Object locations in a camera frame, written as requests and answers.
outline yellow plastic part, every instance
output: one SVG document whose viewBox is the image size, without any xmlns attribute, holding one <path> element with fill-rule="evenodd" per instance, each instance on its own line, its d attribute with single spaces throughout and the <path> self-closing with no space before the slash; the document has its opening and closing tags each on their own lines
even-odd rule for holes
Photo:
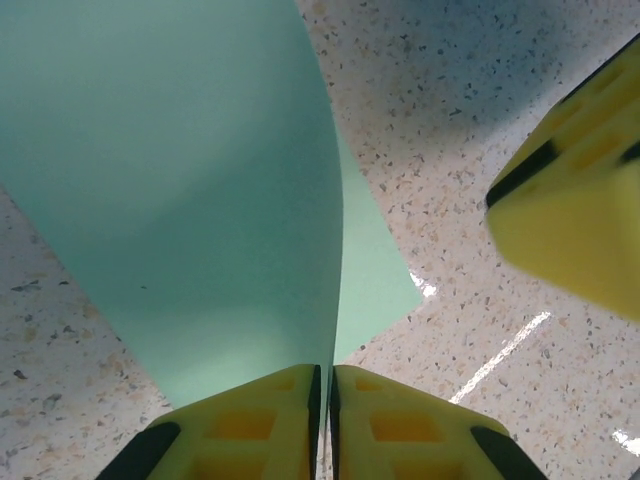
<svg viewBox="0 0 640 480">
<path fill-rule="evenodd" d="M 487 222 L 498 250 L 534 276 L 640 319 L 637 160 L 640 36 L 555 105 L 496 178 Z"/>
<path fill-rule="evenodd" d="M 358 367 L 337 366 L 340 480 L 498 480 L 470 428 L 495 420 Z"/>
<path fill-rule="evenodd" d="M 148 480 L 309 480 L 313 374 L 297 365 L 156 419 L 181 432 Z"/>
</svg>

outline rectangular cutout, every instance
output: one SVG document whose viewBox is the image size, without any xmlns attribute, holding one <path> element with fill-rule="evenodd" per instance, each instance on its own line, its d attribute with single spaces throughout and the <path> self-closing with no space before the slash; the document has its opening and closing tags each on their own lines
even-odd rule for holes
<svg viewBox="0 0 640 480">
<path fill-rule="evenodd" d="M 442 442 L 444 435 L 421 412 L 375 412 L 370 418 L 373 437 L 378 442 Z"/>
<path fill-rule="evenodd" d="M 274 389 L 280 390 L 281 392 L 290 392 L 291 390 L 293 390 L 295 386 L 296 386 L 296 380 L 295 378 L 291 377 L 291 378 L 281 380 L 278 384 L 276 384 Z"/>
<path fill-rule="evenodd" d="M 196 460 L 189 480 L 261 480 L 266 457 L 255 455 Z"/>
<path fill-rule="evenodd" d="M 607 154 L 611 153 L 620 145 L 620 140 L 614 135 L 607 135 L 600 139 L 596 145 L 584 151 L 576 161 L 571 165 L 574 170 L 580 172 L 587 169 L 594 163 L 602 160 Z"/>
<path fill-rule="evenodd" d="M 276 412 L 273 410 L 237 410 L 220 414 L 205 433 L 207 438 L 226 440 L 268 440 Z"/>
<path fill-rule="evenodd" d="M 603 90 L 605 90 L 609 85 L 616 81 L 616 79 L 622 75 L 624 70 L 618 65 L 617 68 L 611 68 L 608 71 L 602 72 L 602 74 L 593 80 L 594 86 L 592 93 L 593 95 L 597 95 Z"/>
<path fill-rule="evenodd" d="M 582 108 L 582 103 L 579 101 L 559 104 L 558 110 L 554 113 L 554 116 L 549 121 L 551 129 L 555 131 L 558 127 L 563 125 L 567 120 L 578 113 L 578 110 L 580 110 L 580 108 Z"/>
<path fill-rule="evenodd" d="M 382 390 L 382 387 L 364 378 L 356 378 L 356 390 L 360 392 L 374 392 L 376 390 Z"/>
</svg>

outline mint green paper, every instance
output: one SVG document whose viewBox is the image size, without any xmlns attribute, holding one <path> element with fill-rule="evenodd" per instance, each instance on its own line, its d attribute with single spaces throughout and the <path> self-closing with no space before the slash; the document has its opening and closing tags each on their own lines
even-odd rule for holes
<svg viewBox="0 0 640 480">
<path fill-rule="evenodd" d="M 417 304 L 291 0 L 5 0 L 0 44 L 0 181 L 174 406 Z"/>
<path fill-rule="evenodd" d="M 367 181 L 338 135 L 344 243 L 335 362 L 420 304 L 420 293 L 387 229 Z"/>
</svg>

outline terrazzo floor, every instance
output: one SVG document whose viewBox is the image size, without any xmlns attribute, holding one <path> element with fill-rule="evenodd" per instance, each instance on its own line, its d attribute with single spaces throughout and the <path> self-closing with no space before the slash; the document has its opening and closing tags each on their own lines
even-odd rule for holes
<svg viewBox="0 0 640 480">
<path fill-rule="evenodd" d="M 549 107 L 640 30 L 640 2 L 298 4 L 424 296 L 346 362 L 497 418 L 551 479 L 629 478 L 640 324 L 505 265 L 483 198 Z M 170 405 L 6 194 L 0 213 L 0 478 L 94 478 Z"/>
</svg>

